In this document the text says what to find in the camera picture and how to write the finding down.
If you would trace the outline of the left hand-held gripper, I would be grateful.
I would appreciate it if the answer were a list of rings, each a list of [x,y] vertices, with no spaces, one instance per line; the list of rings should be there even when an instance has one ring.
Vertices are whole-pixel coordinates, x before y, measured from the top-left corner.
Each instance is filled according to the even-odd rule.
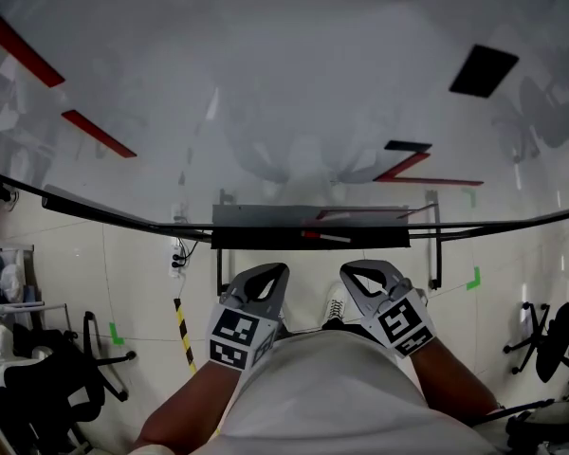
[[[249,371],[269,352],[280,327],[289,275],[286,264],[269,263],[245,270],[232,280],[230,297],[211,313],[210,361]]]

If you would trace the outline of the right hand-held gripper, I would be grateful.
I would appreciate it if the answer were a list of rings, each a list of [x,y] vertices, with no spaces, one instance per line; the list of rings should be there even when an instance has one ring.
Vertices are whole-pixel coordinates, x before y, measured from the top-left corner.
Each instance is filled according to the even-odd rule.
[[[340,277],[364,316],[362,326],[398,357],[409,357],[436,339],[427,297],[393,264],[356,260],[340,268]]]

